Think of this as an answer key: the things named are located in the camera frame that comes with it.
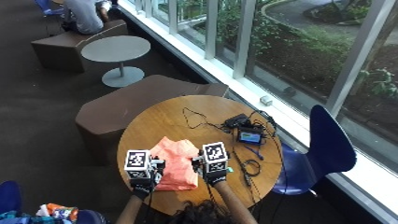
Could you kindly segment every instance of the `blue chair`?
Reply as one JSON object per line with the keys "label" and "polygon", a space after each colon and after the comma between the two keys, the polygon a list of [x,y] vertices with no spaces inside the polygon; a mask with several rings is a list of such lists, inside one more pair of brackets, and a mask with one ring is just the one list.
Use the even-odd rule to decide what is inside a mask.
{"label": "blue chair", "polygon": [[22,192],[18,183],[9,180],[0,184],[0,214],[22,211]]}
{"label": "blue chair", "polygon": [[[22,211],[23,197],[18,183],[9,180],[0,184],[0,214],[10,211]],[[102,213],[92,210],[80,210],[76,224],[108,224]]]}
{"label": "blue chair", "polygon": [[35,0],[38,6],[42,8],[46,17],[56,17],[58,23],[59,17],[64,15],[64,8],[51,9],[50,7],[50,0]]}
{"label": "blue chair", "polygon": [[357,163],[351,139],[321,105],[312,109],[311,137],[307,154],[283,143],[285,170],[283,169],[273,187],[276,193],[296,195],[312,191],[313,185],[325,175],[347,172]]}

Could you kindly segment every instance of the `upholstered bench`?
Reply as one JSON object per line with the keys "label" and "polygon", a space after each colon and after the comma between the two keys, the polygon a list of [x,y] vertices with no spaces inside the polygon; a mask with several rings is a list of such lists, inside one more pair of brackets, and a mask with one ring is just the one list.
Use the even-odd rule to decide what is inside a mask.
{"label": "upholstered bench", "polygon": [[98,163],[116,164],[118,145],[124,130],[148,107],[183,95],[224,96],[228,90],[224,84],[196,84],[154,75],[84,104],[76,125],[86,148]]}
{"label": "upholstered bench", "polygon": [[127,35],[127,25],[123,20],[110,21],[96,35],[79,35],[66,32],[60,35],[31,42],[36,56],[46,68],[83,73],[90,61],[82,55],[87,44],[104,37]]}

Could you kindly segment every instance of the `small round gray table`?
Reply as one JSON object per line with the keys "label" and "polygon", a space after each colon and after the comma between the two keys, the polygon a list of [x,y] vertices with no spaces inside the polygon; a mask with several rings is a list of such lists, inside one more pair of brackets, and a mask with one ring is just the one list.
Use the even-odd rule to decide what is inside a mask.
{"label": "small round gray table", "polygon": [[119,35],[99,39],[86,45],[83,56],[98,63],[119,63],[120,67],[108,71],[103,83],[110,87],[126,87],[140,81],[144,71],[138,67],[124,67],[124,62],[140,58],[151,50],[148,40]]}

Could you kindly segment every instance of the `glass window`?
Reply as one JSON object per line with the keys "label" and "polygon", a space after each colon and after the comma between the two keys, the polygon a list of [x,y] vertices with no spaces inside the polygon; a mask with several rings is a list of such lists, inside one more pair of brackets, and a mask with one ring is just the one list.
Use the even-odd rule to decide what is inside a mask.
{"label": "glass window", "polygon": [[398,174],[398,17],[392,11],[340,116],[364,150]]}
{"label": "glass window", "polygon": [[170,25],[170,1],[168,0],[154,0],[152,16],[162,21],[166,25]]}
{"label": "glass window", "polygon": [[179,0],[178,8],[179,33],[204,49],[207,0]]}
{"label": "glass window", "polygon": [[371,0],[257,1],[245,76],[305,113],[327,103],[369,8]]}
{"label": "glass window", "polygon": [[216,58],[235,66],[241,1],[219,0]]}

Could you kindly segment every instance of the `charger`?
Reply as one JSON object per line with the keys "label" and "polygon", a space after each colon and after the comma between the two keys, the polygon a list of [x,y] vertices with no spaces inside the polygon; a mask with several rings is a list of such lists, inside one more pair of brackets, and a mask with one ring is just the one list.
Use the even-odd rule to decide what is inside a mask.
{"label": "charger", "polygon": [[223,126],[231,128],[231,129],[235,129],[239,126],[248,125],[248,123],[251,123],[248,116],[245,114],[240,114],[240,115],[236,115],[235,117],[227,119],[224,121]]}

